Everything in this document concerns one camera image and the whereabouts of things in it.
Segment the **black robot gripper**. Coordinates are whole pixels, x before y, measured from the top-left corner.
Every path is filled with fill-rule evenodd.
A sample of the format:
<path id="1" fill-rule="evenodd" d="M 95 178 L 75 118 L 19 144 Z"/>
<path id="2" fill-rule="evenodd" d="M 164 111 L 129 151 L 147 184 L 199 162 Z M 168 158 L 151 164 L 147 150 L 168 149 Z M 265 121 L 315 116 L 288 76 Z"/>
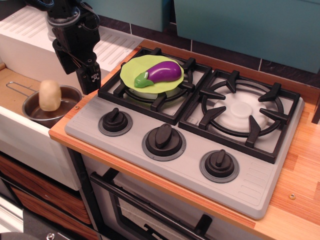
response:
<path id="1" fill-rule="evenodd" d="M 91 12 L 81 12 L 75 23 L 55 26 L 53 48 L 67 75 L 76 72 L 84 95 L 101 87 L 101 69 L 94 46 L 100 41 L 100 19 Z"/>

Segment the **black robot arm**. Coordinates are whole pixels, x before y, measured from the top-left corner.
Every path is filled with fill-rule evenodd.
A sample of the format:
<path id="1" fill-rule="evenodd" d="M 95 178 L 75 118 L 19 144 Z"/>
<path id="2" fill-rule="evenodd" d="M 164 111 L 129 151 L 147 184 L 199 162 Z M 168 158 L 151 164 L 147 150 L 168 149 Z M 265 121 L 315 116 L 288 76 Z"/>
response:
<path id="1" fill-rule="evenodd" d="M 65 73 L 76 73 L 84 95 L 101 87 L 101 68 L 94 47 L 99 43 L 100 18 L 82 0 L 27 0 L 47 13 L 55 39 L 52 46 Z"/>

